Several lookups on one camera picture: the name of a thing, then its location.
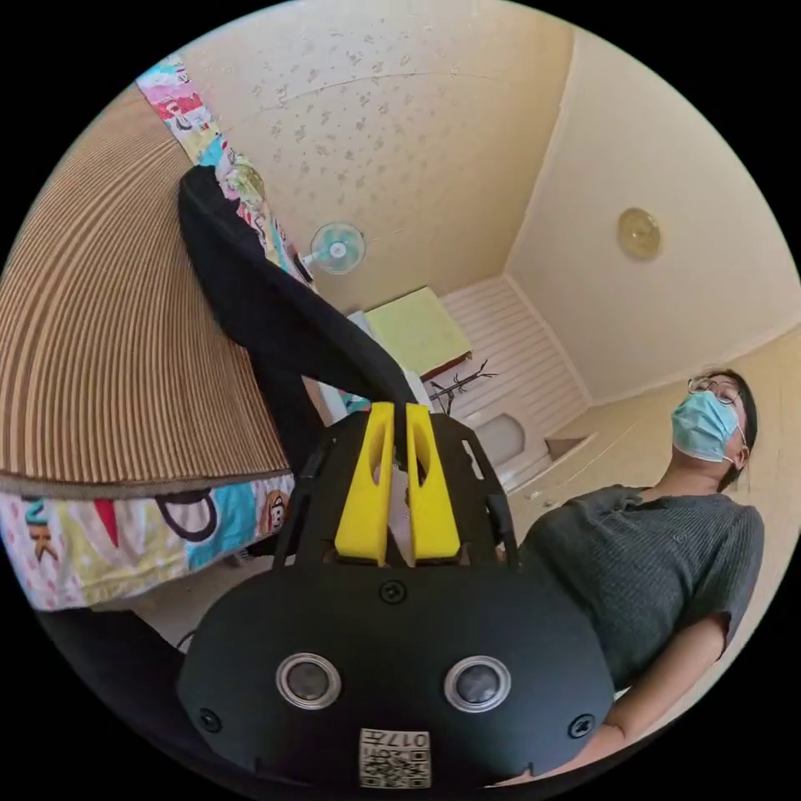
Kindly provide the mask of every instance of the surgical face mask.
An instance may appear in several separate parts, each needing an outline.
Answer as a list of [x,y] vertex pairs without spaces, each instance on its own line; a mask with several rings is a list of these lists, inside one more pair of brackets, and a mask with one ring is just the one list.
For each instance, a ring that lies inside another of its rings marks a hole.
[[691,393],[673,412],[673,444],[695,459],[732,461],[724,451],[739,428],[734,407],[710,391]]

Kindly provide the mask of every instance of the electric fan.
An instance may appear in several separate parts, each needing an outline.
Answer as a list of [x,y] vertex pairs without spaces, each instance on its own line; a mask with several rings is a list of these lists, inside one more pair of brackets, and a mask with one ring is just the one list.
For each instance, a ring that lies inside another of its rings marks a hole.
[[311,240],[311,253],[302,259],[326,273],[345,275],[365,258],[367,245],[362,233],[348,223],[328,223]]

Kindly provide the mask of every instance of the white door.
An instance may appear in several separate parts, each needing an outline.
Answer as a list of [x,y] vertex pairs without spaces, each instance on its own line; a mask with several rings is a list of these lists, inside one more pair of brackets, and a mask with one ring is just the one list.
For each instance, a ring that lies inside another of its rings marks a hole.
[[525,404],[515,395],[496,400],[462,422],[476,433],[506,492],[551,464],[545,439],[534,429]]

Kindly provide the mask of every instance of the cartoon print fabric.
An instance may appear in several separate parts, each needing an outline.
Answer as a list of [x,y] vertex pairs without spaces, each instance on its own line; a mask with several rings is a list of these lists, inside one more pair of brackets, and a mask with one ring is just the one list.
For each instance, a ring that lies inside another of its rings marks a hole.
[[313,288],[298,251],[267,206],[264,180],[245,156],[230,147],[181,57],[168,56],[137,78],[136,84],[192,162],[214,167],[223,194],[228,200],[239,201],[237,215],[259,236],[267,258]]
[[130,597],[241,551],[284,525],[292,476],[131,501],[0,493],[0,537],[37,609]]

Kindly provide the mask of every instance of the yellow plastic part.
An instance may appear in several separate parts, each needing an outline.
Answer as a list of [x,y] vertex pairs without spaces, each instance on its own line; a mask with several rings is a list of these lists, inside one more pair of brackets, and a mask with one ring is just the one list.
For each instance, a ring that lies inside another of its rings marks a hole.
[[[390,516],[395,407],[391,403],[374,403],[369,414],[365,439],[353,471],[353,481],[334,547],[341,557],[371,559],[383,566],[386,559],[386,527]],[[379,464],[381,467],[376,482],[375,473]]]
[[[411,543],[415,560],[451,559],[459,553],[461,542],[426,406],[406,405],[406,434]],[[426,473],[422,486],[418,460]]]

